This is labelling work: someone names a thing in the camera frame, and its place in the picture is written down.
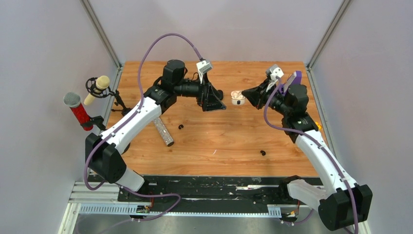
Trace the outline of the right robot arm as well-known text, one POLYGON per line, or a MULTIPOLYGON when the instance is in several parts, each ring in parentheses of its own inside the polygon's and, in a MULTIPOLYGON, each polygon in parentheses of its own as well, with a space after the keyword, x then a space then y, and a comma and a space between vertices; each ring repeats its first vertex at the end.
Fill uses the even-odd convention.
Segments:
POLYGON ((278 197, 283 203, 298 200, 318 212, 324 226, 335 231, 350 227, 359 233, 359 223, 368 218, 373 193, 368 185, 359 185, 326 145, 316 122, 307 112, 307 87, 292 84, 268 88, 274 81, 266 79, 259 86, 243 90, 241 94, 257 109, 268 109, 283 116, 282 126, 294 144, 307 156, 317 171, 323 188, 317 188, 295 175, 283 180, 278 197))

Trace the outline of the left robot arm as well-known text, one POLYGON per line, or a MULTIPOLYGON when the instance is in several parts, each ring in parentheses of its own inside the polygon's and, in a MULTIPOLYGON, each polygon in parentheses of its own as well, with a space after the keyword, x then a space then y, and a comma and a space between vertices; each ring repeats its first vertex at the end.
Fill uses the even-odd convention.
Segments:
POLYGON ((131 141, 153 120, 176 103, 178 97, 196 98, 204 112, 224 110, 223 92, 216 90, 207 73, 213 66, 202 59, 197 64, 197 79, 185 77, 187 68, 181 60, 169 60, 160 76, 143 94, 143 98, 114 126, 100 135, 89 134, 85 140, 85 165, 104 181, 128 188, 137 201, 149 196, 144 178, 127 167, 122 154, 131 141))

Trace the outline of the black earbud charging case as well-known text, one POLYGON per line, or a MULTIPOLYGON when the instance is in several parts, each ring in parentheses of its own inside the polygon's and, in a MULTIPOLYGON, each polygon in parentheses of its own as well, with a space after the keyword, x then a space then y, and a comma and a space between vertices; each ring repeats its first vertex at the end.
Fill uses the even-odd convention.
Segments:
POLYGON ((222 90, 217 90, 217 97, 219 98, 219 100, 223 100, 224 98, 224 93, 222 90))

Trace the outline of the white earbud charging case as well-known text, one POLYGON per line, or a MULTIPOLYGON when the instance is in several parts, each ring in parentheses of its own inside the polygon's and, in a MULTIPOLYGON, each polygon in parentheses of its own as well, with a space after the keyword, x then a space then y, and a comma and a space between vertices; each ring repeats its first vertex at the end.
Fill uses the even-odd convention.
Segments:
POLYGON ((233 105, 244 105, 245 104, 245 96, 242 95, 241 91, 232 91, 231 95, 231 103, 233 105))

